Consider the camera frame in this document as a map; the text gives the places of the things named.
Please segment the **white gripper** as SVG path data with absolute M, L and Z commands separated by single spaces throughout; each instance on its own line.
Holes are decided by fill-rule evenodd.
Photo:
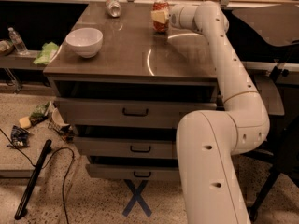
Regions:
M 168 21 L 170 21 L 172 26 L 181 29 L 182 25 L 180 22 L 180 17 L 184 8 L 184 5 L 174 5 L 170 7 L 169 11 L 167 8 L 152 10 L 151 18 L 153 21 L 156 21 L 160 24 L 167 24 Z

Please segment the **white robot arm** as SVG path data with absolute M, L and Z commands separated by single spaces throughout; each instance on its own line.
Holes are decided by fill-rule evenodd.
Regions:
M 250 224 L 232 157 L 258 147 L 270 123 L 260 93 L 227 38 L 229 22 L 212 1 L 160 8 L 151 18 L 204 36 L 224 105 L 222 111 L 193 111 L 178 124 L 178 168 L 188 224 Z

